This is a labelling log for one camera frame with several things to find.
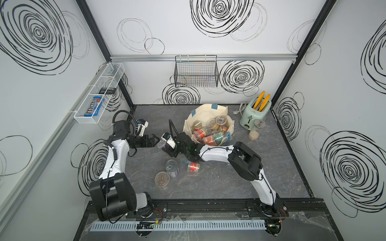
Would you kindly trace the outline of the red label seed jar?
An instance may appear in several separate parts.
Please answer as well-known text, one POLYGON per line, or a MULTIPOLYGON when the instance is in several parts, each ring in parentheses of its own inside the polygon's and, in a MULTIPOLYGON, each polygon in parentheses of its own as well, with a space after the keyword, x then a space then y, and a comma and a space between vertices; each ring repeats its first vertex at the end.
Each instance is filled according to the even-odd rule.
POLYGON ((200 170, 200 164, 199 163, 188 162, 187 171, 189 173, 198 173, 199 170, 200 170))

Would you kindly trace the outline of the grey label seed jar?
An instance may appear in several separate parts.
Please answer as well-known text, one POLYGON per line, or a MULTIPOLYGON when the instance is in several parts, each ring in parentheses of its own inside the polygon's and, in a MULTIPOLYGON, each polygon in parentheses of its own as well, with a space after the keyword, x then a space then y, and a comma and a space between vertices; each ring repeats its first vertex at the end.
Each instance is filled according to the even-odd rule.
POLYGON ((165 164, 165 169, 166 172, 173 178, 179 175, 179 163, 176 160, 168 160, 165 164))

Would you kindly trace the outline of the clear brown seed jar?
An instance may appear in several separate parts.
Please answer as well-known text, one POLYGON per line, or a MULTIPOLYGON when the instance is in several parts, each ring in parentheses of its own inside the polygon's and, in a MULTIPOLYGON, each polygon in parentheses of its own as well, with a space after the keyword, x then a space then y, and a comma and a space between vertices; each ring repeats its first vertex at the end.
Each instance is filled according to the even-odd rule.
POLYGON ((167 186, 170 182, 170 175, 166 171, 160 171, 154 178, 157 186, 167 186))

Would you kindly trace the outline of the clear purple seed jar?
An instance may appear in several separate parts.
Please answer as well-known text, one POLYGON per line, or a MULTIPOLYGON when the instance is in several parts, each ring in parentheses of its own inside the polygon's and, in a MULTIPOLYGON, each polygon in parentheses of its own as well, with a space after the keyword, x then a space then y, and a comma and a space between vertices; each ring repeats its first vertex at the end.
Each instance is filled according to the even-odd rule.
POLYGON ((167 149, 167 142, 165 140, 160 140, 158 143, 157 143, 157 147, 160 149, 160 150, 166 150, 167 149))

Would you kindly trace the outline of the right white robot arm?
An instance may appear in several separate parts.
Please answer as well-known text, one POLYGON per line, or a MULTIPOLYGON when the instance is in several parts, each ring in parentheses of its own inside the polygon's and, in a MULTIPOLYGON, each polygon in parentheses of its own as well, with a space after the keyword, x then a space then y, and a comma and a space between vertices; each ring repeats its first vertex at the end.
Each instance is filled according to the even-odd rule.
POLYGON ((171 157, 183 154, 193 163, 217 161, 230 164, 241 178, 251 182, 264 211, 276 213, 282 210, 283 202, 266 178, 261 157, 244 143, 236 142, 230 146, 197 144, 185 133, 176 137, 165 133, 162 138, 171 157))

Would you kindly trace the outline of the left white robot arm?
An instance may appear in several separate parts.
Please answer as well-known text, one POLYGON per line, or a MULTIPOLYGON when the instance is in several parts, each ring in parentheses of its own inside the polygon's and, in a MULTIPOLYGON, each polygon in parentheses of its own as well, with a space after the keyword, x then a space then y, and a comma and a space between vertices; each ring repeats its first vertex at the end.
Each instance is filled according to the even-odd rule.
POLYGON ((114 122, 113 134, 103 140, 108 147, 108 157, 99 178, 89 186, 89 193, 100 221, 114 223, 113 218, 121 219, 133 213, 143 218, 153 214, 155 207, 147 192, 136 193, 129 182, 124 169, 129 151, 139 148, 154 147, 159 142, 155 135, 144 133, 148 122, 139 119, 134 131, 130 131, 127 120, 114 122))

